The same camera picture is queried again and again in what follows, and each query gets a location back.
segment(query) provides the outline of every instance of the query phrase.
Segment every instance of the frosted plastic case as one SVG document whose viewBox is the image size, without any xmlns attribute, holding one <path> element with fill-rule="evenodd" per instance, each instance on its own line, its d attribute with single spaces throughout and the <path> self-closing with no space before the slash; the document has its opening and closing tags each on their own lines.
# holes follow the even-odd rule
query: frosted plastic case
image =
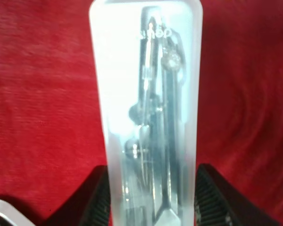
<svg viewBox="0 0 283 226">
<path fill-rule="evenodd" d="M 90 21 L 114 225 L 193 225 L 200 2 L 96 0 Z"/>
</svg>

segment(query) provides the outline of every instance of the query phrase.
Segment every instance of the red cloth background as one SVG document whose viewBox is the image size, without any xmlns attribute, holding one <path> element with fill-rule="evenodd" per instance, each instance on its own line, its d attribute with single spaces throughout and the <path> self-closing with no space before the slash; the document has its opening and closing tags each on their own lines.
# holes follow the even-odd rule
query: red cloth background
<svg viewBox="0 0 283 226">
<path fill-rule="evenodd" d="M 0 0 L 0 197 L 36 224 L 106 164 L 90 4 Z M 283 222 L 283 0 L 202 4 L 197 164 Z"/>
</svg>

